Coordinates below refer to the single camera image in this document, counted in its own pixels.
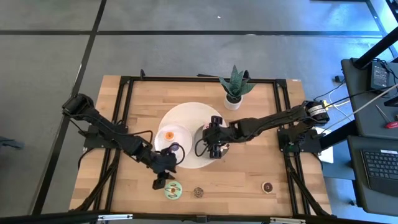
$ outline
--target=potted plant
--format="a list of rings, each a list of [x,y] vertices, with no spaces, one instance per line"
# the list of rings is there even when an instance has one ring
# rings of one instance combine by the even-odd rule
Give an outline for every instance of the potted plant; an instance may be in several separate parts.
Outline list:
[[[226,82],[223,77],[218,77],[218,79],[220,79],[220,83],[226,92],[224,105],[229,110],[238,109],[241,106],[243,95],[249,93],[255,85],[253,83],[248,83],[250,80],[249,72],[247,70],[238,72],[235,65],[232,69],[229,83]]]

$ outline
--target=white flower pot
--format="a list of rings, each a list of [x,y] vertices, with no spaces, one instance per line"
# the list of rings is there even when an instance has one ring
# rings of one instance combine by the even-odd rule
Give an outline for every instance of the white flower pot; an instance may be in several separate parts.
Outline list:
[[[226,96],[224,99],[224,106],[225,108],[229,109],[229,110],[236,110],[241,106],[243,100],[243,96],[241,96],[241,101],[237,102],[237,103],[231,103],[227,100]]]

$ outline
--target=butcher block tabletop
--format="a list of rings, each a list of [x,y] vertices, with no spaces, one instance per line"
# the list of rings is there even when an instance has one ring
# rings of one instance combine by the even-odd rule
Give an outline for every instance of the butcher block tabletop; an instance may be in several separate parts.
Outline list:
[[[96,100],[96,109],[109,120],[113,115],[120,78],[104,76]],[[301,104],[305,99],[301,81],[287,80],[287,87],[290,104]],[[126,92],[127,86],[123,91],[122,102],[126,99]],[[283,102],[282,89],[279,95]],[[249,117],[261,118],[276,113],[271,84],[257,84],[244,96],[242,105],[236,111],[227,110],[223,104],[224,99],[224,89],[217,82],[135,81],[127,121],[129,132],[150,129],[155,136],[159,123],[168,110],[186,102],[207,104],[217,110],[226,122]],[[121,104],[119,117],[123,106],[124,103]],[[163,189],[153,190],[152,182],[156,179],[153,171],[122,153],[111,212],[291,216],[284,157],[279,151],[276,132],[276,129],[270,129],[252,141],[232,144],[224,157],[205,167],[184,169],[177,166],[177,173],[173,176],[183,188],[178,200],[167,199]],[[103,157],[104,149],[94,149],[83,158],[70,202],[71,209],[79,206],[97,184]],[[311,154],[301,153],[300,157],[306,186],[322,208],[330,213],[320,162]],[[263,182],[272,184],[271,193],[262,191]],[[200,198],[193,193],[197,187],[204,192]],[[104,208],[107,191],[108,186],[105,185],[100,208]],[[297,186],[295,193],[298,210],[303,213]]]

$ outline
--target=orange object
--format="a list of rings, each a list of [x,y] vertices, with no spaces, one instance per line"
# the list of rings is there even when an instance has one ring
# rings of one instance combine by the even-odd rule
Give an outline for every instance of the orange object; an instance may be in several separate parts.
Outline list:
[[[174,139],[174,133],[171,132],[171,131],[167,131],[166,135],[165,135],[165,138],[166,138],[166,140],[169,140],[169,141],[173,140]]]

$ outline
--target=green leaf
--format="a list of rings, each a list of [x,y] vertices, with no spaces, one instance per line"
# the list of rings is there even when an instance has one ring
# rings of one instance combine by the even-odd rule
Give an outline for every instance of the green leaf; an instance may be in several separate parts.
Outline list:
[[[231,73],[231,81],[229,81],[229,90],[231,90],[234,95],[239,93],[242,85],[242,79],[243,71],[238,73],[238,69],[236,69],[236,66],[234,65]]]
[[[231,94],[231,91],[229,90],[229,83],[226,82],[223,77],[218,77],[218,80],[220,81],[221,85],[223,86],[225,92]]]
[[[249,93],[255,86],[256,84],[253,83],[247,83],[243,88],[242,91],[240,92],[240,95],[245,95],[246,93]]]

